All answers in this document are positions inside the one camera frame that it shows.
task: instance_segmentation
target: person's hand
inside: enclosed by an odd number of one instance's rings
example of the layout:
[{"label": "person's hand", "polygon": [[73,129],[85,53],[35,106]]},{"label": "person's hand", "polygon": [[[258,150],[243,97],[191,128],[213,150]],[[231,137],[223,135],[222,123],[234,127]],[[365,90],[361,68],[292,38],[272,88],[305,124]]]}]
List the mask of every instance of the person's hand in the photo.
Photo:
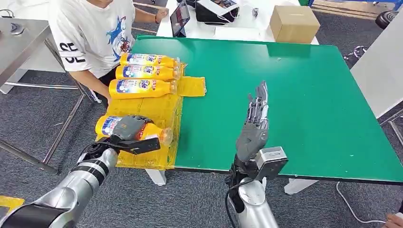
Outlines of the person's hand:
[{"label": "person's hand", "polygon": [[157,14],[155,15],[155,20],[157,23],[160,23],[162,19],[164,19],[166,16],[168,16],[168,9],[159,9]]},{"label": "person's hand", "polygon": [[403,228],[403,219],[399,216],[388,214],[388,220],[382,228]]}]

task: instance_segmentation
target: robotic arm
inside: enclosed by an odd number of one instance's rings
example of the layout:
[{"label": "robotic arm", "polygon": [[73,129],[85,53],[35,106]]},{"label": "robotic arm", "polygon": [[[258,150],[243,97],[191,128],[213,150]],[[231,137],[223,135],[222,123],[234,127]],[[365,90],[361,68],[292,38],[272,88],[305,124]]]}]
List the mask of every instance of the robotic arm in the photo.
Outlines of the robotic arm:
[{"label": "robotic arm", "polygon": [[126,116],[109,138],[88,145],[76,166],[53,190],[23,205],[0,221],[1,228],[74,228],[108,173],[120,150],[140,154],[160,149],[158,138],[135,140],[141,128],[152,122],[143,116]]},{"label": "robotic arm", "polygon": [[282,147],[263,148],[269,136],[268,91],[263,81],[256,88],[256,98],[249,94],[249,108],[241,134],[236,141],[237,153],[226,183],[225,206],[234,207],[241,228],[278,228],[266,201],[266,178],[277,176],[288,158]]},{"label": "robotic arm", "polygon": [[[242,228],[278,228],[266,201],[266,178],[274,178],[287,162],[281,147],[264,148],[268,139],[266,82],[249,95],[247,118],[236,141],[237,153],[226,179],[228,199]],[[23,205],[0,221],[0,228],[74,228],[85,207],[117,163],[121,150],[140,154],[160,149],[158,138],[135,140],[152,121],[143,116],[122,118],[107,138],[84,148],[75,167],[61,183],[36,201]]]}]

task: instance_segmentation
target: person's arm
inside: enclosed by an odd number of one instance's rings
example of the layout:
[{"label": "person's arm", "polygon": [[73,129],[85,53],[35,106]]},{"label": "person's arm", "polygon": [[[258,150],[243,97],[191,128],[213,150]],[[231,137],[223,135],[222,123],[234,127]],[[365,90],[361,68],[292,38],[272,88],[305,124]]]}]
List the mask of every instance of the person's arm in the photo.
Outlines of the person's arm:
[{"label": "person's arm", "polygon": [[403,228],[403,218],[389,214],[387,222],[382,228]]},{"label": "person's arm", "polygon": [[49,25],[62,58],[65,70],[72,77],[108,99],[108,87],[98,80],[90,71],[90,64],[85,56],[85,42],[80,35],[79,26],[74,17],[66,16],[60,8],[55,8],[49,16]]},{"label": "person's arm", "polygon": [[147,13],[144,10],[135,8],[135,22],[160,23],[168,15],[168,9],[159,9],[157,14]]},{"label": "person's arm", "polygon": [[106,97],[108,99],[108,103],[111,101],[108,87],[104,85],[98,78],[96,78],[89,70],[69,71],[69,73],[79,83]]}]

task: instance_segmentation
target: green table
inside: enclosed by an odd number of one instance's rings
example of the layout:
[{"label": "green table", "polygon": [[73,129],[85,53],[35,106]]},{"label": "green table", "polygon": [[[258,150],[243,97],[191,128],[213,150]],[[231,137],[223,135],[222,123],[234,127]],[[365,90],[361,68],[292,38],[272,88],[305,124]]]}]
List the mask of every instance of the green table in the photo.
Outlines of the green table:
[{"label": "green table", "polygon": [[403,167],[334,46],[140,36],[133,52],[180,57],[206,77],[205,97],[184,98],[175,167],[227,171],[262,80],[269,140],[289,161],[280,176],[403,184]]}]

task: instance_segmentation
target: detergent bottle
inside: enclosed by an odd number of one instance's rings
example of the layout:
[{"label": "detergent bottle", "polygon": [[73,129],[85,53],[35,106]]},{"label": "detergent bottle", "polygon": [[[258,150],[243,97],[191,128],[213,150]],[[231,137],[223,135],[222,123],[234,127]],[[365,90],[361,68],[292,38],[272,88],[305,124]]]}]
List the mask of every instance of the detergent bottle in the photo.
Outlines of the detergent bottle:
[{"label": "detergent bottle", "polygon": [[168,68],[165,66],[140,66],[140,65],[120,65],[116,69],[116,79],[159,79],[171,80],[179,79],[179,67]]},{"label": "detergent bottle", "polygon": [[158,137],[160,143],[165,146],[169,146],[172,142],[173,132],[170,127],[165,129],[157,127],[153,123],[147,123],[142,127],[140,130],[137,139],[144,140],[144,139],[151,139]]},{"label": "detergent bottle", "polygon": [[[95,132],[96,134],[109,137],[117,123],[122,119],[120,116],[101,116],[96,123]],[[136,140],[145,140],[157,137],[162,145],[169,146],[172,142],[173,132],[171,128],[159,128],[153,123],[145,124],[138,135],[135,137]]]},{"label": "detergent bottle", "polygon": [[165,82],[156,79],[114,79],[109,84],[109,94],[113,99],[160,97],[169,93],[175,94],[177,90],[176,81]]},{"label": "detergent bottle", "polygon": [[120,58],[120,65],[164,66],[168,68],[180,67],[179,58],[149,54],[124,53]]},{"label": "detergent bottle", "polygon": [[113,129],[117,125],[117,122],[119,122],[121,119],[122,117],[120,116],[101,116],[95,125],[95,133],[103,137],[110,136],[113,132]]}]

